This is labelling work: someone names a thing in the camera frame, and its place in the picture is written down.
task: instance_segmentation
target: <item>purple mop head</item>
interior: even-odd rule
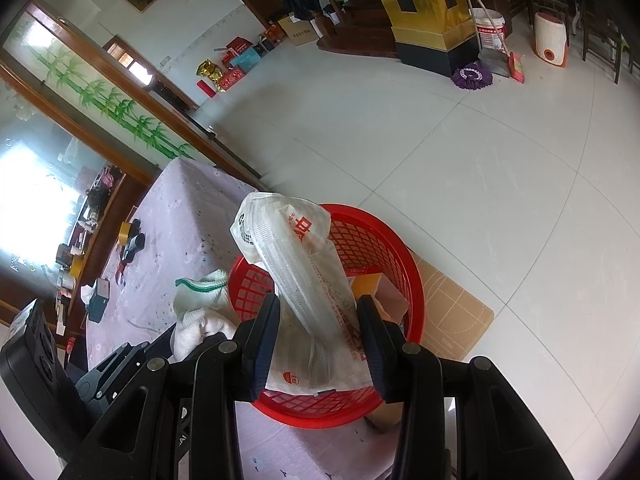
[[[467,90],[478,90],[494,82],[494,77],[480,63],[469,63],[462,68],[455,69],[451,76],[453,84]]]

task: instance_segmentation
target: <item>stool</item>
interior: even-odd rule
[[[534,19],[536,54],[540,59],[556,66],[566,63],[566,27],[546,12],[537,12]]]

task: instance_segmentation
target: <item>red plastic basket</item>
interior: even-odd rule
[[[322,204],[331,213],[329,238],[345,270],[376,266],[407,299],[404,318],[408,341],[420,343],[424,327],[424,294],[420,274],[409,250],[384,222],[366,211],[347,205]],[[229,277],[229,294],[241,320],[253,319],[273,280],[267,272],[240,256]],[[297,428],[336,428],[375,410],[382,400],[373,387],[294,396],[264,390],[254,406],[274,420]]]

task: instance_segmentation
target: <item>white plastic bag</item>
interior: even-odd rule
[[[329,213],[308,200],[251,193],[231,234],[242,255],[270,273],[280,327],[267,388],[292,395],[371,386],[351,287]]]

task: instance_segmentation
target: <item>purple tablecloth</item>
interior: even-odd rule
[[[110,300],[99,324],[87,322],[90,368],[125,342],[153,341],[176,321],[177,278],[230,270],[240,252],[229,227],[242,199],[254,190],[190,160],[175,159],[165,168],[134,216],[146,244],[125,270],[126,286],[114,278],[119,248],[103,273],[110,281]],[[332,430],[299,430],[245,402],[236,403],[236,417],[246,480],[385,478],[398,441],[397,429],[379,434],[363,419]]]

